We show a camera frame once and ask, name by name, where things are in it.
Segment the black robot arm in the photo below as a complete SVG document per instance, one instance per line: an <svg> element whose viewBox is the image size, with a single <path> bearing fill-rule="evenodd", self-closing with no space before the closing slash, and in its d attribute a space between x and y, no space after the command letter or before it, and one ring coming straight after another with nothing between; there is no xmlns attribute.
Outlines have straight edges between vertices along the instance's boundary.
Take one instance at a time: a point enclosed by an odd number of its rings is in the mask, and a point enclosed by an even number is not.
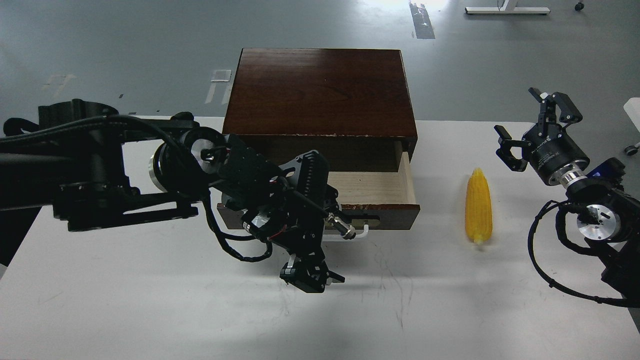
<svg viewBox="0 0 640 360"><path fill-rule="evenodd" d="M236 135L201 127L190 113L171 120L119 115L96 102L74 99L38 109L40 125L10 119L0 139L0 210L51 204L69 231L85 231L193 217L202 201L207 223L223 249L241 261L271 255L272 244L291 255L280 277L306 292L323 292L344 278L329 271L320 246L325 222L355 236L327 184L329 164L317 151L277 166ZM122 144L161 139L150 163L159 193L141 194L125 174ZM212 212L209 188L242 217L247 236L224 233ZM175 208L142 211L173 202ZM227 240L258 239L267 251L247 258Z"/></svg>
<svg viewBox="0 0 640 360"><path fill-rule="evenodd" d="M495 126L500 149L496 154L512 170L524 171L527 164L549 186L562 185L567 201L548 202L540 211L529 231L529 255L538 273L567 294L615 306L640 307L640 202L625 193L621 185L624 165L611 158L588 174L584 170L589 158L569 137L567 126L582 120L582 114L566 94L529 92L540 102L538 121L522 140L512 140L502 126ZM561 109L556 122L556 106ZM512 147L522 148L522 158L511 154ZM585 295L563 286L549 277L537 264L533 252L533 236L542 216L557 208L556 233L560 242L582 255L596 256L605 265L602 280L625 299L600 298ZM577 227L585 236L587 247L571 242L566 235L565 216L575 213ZM624 243L620 250L611 243Z"/></svg>

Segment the wooden drawer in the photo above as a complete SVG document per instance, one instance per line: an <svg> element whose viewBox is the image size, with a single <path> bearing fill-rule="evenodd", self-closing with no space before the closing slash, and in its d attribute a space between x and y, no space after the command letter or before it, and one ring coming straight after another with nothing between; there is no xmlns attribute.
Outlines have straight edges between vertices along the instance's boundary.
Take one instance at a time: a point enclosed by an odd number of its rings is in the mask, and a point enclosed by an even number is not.
<svg viewBox="0 0 640 360"><path fill-rule="evenodd" d="M410 229L420 206L417 142L400 50L243 49L223 133L276 164L311 149L330 163L343 211L372 229ZM228 228L240 213L218 208Z"/></svg>
<svg viewBox="0 0 640 360"><path fill-rule="evenodd" d="M420 212L413 189L409 154L403 152L397 172L330 172L329 185L338 190L342 211L361 229L409 230ZM241 211L218 204L228 229L242 229Z"/></svg>

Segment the table surface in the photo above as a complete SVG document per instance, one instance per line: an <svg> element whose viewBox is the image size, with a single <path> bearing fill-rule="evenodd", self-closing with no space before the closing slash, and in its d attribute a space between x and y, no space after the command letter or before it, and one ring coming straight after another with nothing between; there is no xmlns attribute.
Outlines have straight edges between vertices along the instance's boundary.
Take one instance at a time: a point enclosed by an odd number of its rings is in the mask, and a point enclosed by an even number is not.
<svg viewBox="0 0 640 360"><path fill-rule="evenodd" d="M221 127L221 119L200 122ZM531 126L502 125L511 134ZM323 294L278 278L281 249L257 264L226 255L202 211L68 233L43 208L0 280L0 359L637 359L626 309L564 295L534 271L528 228L563 191L531 169L510 172L494 155L492 126L419 122L412 170L422 211L412 230L325 243L346 283ZM125 146L128 174L143 192L154 189L146 166L157 145ZM475 167L493 202L493 237L482 247L464 232ZM600 282L603 266L565 249L552 228L552 218L540 224L541 266L576 290L617 297Z"/></svg>

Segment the yellow corn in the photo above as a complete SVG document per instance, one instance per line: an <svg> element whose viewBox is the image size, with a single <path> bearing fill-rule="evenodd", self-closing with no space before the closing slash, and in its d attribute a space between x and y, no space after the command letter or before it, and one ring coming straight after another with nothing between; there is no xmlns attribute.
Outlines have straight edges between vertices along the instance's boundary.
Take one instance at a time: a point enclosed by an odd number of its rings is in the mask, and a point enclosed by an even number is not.
<svg viewBox="0 0 640 360"><path fill-rule="evenodd" d="M474 170L467 183L465 230L469 240L476 244L486 241L493 231L489 185L480 168Z"/></svg>

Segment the black cable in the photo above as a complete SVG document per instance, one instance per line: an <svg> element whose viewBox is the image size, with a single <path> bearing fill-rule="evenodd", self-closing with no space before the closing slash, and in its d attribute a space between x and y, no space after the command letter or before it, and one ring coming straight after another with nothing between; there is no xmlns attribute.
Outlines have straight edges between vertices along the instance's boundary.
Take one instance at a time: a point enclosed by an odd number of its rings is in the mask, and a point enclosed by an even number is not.
<svg viewBox="0 0 640 360"><path fill-rule="evenodd" d="M556 214L556 234L558 235L558 240L560 240L562 245L564 245L568 249L574 252L577 252L580 255L598 256L600 255L600 252L597 251L596 249L592 249L590 247L581 247L580 245L569 240L569 238L566 235L567 213L578 214L578 213L584 213L585 211L588 212L589 210L584 206L580 206L576 204L566 204L564 206L561 206L558 209L558 212Z"/></svg>
<svg viewBox="0 0 640 360"><path fill-rule="evenodd" d="M216 218L213 215L213 209L211 208L211 199L202 199L202 204L204 205L204 211L207 215L207 224L209 225L209 229L211 229L211 231L213 231L213 233L216 235L218 243L220 243L220 246L227 254L247 263L256 263L271 256L271 254L273 253L273 244L270 241L266 243L267 249L264 251L264 254L255 257L244 256L240 254L236 249L232 248L227 242L227 239L224 237L224 233L220 229L220 226L218 225Z"/></svg>
<svg viewBox="0 0 640 360"><path fill-rule="evenodd" d="M551 276L547 275L547 273L545 273L542 270L542 268L540 268L538 262L536 261L536 256L534 255L534 250L533 250L533 238L538 228L538 224L540 223L540 220L549 211L553 210L554 208L560 208L560 207L566 206L567 204L569 204L568 201L564 201L564 202L557 202L553 200L548 201L540 209L540 212L536 215L533 223L531 224L531 228L529 228L529 235L527 237L527 250L529 251L529 257L531 258L531 263L533 264L533 267L536 269L540 277L542 277L549 284L550 288L556 288L567 295L595 301L598 304L607 304L607 305L619 306L619 307L640 307L640 302L638 301L631 301L628 299L616 299L616 298L610 298L610 297L591 296L591 295L586 295L581 292L575 291L573 289L567 288L566 286L554 280Z"/></svg>

